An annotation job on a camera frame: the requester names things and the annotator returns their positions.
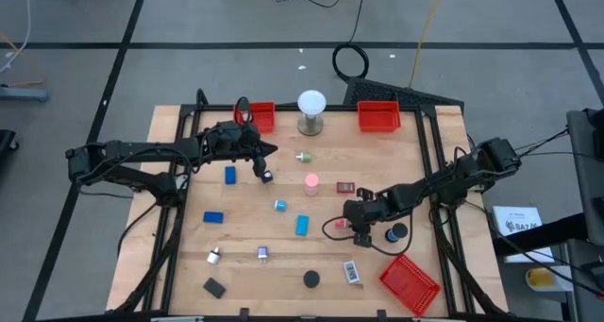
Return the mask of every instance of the white lamp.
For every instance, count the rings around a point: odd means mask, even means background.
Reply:
[[[305,91],[298,97],[298,108],[304,113],[298,119],[298,130],[308,136],[314,136],[323,130],[323,118],[321,113],[325,109],[327,101],[319,91]]]

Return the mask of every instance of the concrete floor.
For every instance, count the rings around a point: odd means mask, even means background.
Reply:
[[[135,0],[31,0],[32,42],[120,42]],[[332,9],[305,0],[144,0],[133,42],[341,42],[349,38],[359,0]],[[413,42],[431,0],[365,0],[360,42]],[[564,0],[585,42],[604,42],[601,0]],[[25,0],[0,0],[0,30],[25,35]],[[442,0],[429,42],[572,42],[554,0]],[[4,57],[7,50],[0,50]],[[0,103],[0,128],[18,132],[22,148],[0,177],[0,314],[23,316],[69,188],[63,153],[85,143],[117,50],[30,49],[48,74],[45,104]],[[412,49],[368,49],[367,78],[407,85]],[[604,69],[604,52],[590,51]],[[344,99],[330,49],[128,50],[99,141],[146,138],[153,107],[191,103],[198,87],[211,103],[241,95],[278,103],[307,89],[328,103]],[[342,53],[345,73],[358,58]],[[299,71],[298,66],[306,70]],[[34,77],[21,59],[0,83]],[[476,141],[494,136],[527,144],[560,131],[568,110],[601,102],[573,50],[445,50],[422,52],[419,91],[465,101]],[[565,151],[558,140],[544,151]],[[580,211],[572,158],[526,159],[513,178],[485,196],[488,205],[537,206],[549,222]],[[80,197],[38,318],[100,314],[115,266],[128,200]],[[557,303],[535,298],[522,266],[501,265],[512,312],[560,319]]]

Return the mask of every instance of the wooden tabletop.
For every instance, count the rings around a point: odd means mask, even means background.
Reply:
[[[156,107],[149,142],[174,139],[178,110],[176,106]],[[458,107],[437,107],[437,114],[445,156],[450,161],[455,146],[468,147],[461,112]],[[345,200],[355,198],[337,194],[337,181],[354,181],[357,186],[379,191],[424,176],[414,115],[401,112],[402,126],[393,133],[360,133],[356,112],[324,112],[325,127],[315,137],[298,132],[299,115],[278,111],[275,131],[262,134],[265,142],[278,145],[278,151],[266,159],[267,169],[275,176],[272,183],[261,184],[252,172],[251,162],[243,161],[234,164],[236,185],[225,185],[225,166],[233,165],[230,162],[204,165],[193,176],[170,314],[237,315],[245,307],[252,315],[375,316],[378,309],[385,309],[388,316],[412,315],[378,280],[392,257],[372,248],[354,246],[351,240],[330,241],[321,232],[321,226],[329,218],[342,214]],[[200,129],[231,117],[232,112],[203,112]],[[427,119],[425,126],[434,168],[437,163]],[[312,162],[301,163],[295,158],[302,151],[312,154]],[[145,163],[142,170],[157,173],[167,167],[167,163]],[[304,192],[304,177],[309,173],[317,174],[320,180],[315,196]],[[277,199],[287,202],[286,212],[274,209]],[[468,200],[482,205],[479,195],[469,195]],[[150,194],[135,195],[128,223],[152,203]],[[442,283],[428,209],[425,200],[414,211],[413,238],[407,256]],[[204,224],[204,211],[223,212],[224,224]],[[298,214],[310,217],[307,236],[294,233]],[[459,208],[457,215],[468,269],[495,304],[507,309],[485,215],[470,206]],[[158,220],[159,209],[155,209],[124,240],[108,309],[122,303],[148,269]],[[401,222],[409,225],[409,217]],[[377,246],[395,252],[405,246],[407,238],[388,244],[382,236],[391,226],[376,224],[372,235]],[[329,231],[342,236],[350,233]],[[206,258],[217,246],[221,259],[212,265]],[[259,246],[268,246],[267,263],[261,263],[257,257]],[[343,263],[350,260],[358,268],[359,284],[346,281]],[[313,289],[303,283],[308,270],[321,276],[320,284]],[[451,270],[457,309],[463,311],[459,278],[452,266]],[[226,287],[221,299],[203,288],[209,277]],[[163,281],[162,272],[156,285],[154,307],[159,306]],[[444,315],[447,315],[445,295],[441,290],[426,316]]]

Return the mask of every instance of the green object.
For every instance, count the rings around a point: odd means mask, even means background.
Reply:
[[[312,161],[312,157],[310,156],[310,153],[308,153],[308,152],[300,152],[300,154],[295,156],[295,158],[302,162]]]

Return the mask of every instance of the red basket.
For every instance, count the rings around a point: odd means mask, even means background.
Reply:
[[[361,132],[392,132],[400,127],[398,101],[359,101]]]
[[[379,280],[415,316],[422,316],[441,291],[441,287],[405,255],[396,257]]]
[[[275,103],[273,102],[254,102],[249,104],[249,109],[252,112],[252,124],[254,124],[260,133],[272,132],[275,128]],[[243,123],[241,113],[238,113],[233,108],[233,116],[235,122],[239,125]]]

